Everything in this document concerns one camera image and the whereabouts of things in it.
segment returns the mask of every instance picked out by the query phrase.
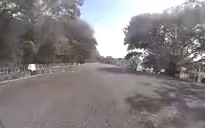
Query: low wall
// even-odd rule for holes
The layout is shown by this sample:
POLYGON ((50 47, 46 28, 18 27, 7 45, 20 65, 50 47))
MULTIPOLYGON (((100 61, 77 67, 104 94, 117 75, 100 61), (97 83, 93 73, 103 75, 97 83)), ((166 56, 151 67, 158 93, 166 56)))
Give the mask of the low wall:
MULTIPOLYGON (((28 65, 0 66, 0 82, 30 76, 28 65)), ((76 68, 76 64, 36 64, 36 74, 61 72, 76 68)))

